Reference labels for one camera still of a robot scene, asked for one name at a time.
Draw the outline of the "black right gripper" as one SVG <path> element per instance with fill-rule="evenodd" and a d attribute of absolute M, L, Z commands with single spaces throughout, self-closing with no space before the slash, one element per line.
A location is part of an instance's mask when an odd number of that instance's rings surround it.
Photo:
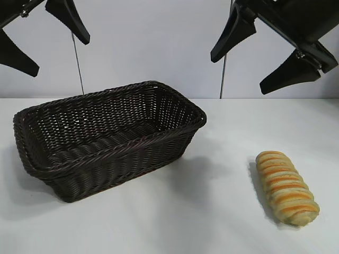
<path fill-rule="evenodd" d="M 220 38 L 210 52 L 213 63 L 256 33 L 258 17 L 296 50 L 260 82 L 262 94 L 295 84 L 316 81 L 318 69 L 327 73 L 338 66 L 319 39 L 338 25 L 338 1 L 234 1 Z M 312 58 L 312 64 L 301 56 Z"/>

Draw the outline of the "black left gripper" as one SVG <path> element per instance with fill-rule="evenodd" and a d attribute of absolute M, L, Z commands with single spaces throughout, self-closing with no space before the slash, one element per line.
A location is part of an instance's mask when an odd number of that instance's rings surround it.
<path fill-rule="evenodd" d="M 17 17 L 27 17 L 44 0 L 1 0 L 1 28 Z M 73 0 L 47 0 L 45 9 L 56 17 L 84 44 L 90 42 L 90 34 L 82 22 Z M 1 64 L 36 77 L 40 67 L 1 29 Z"/>

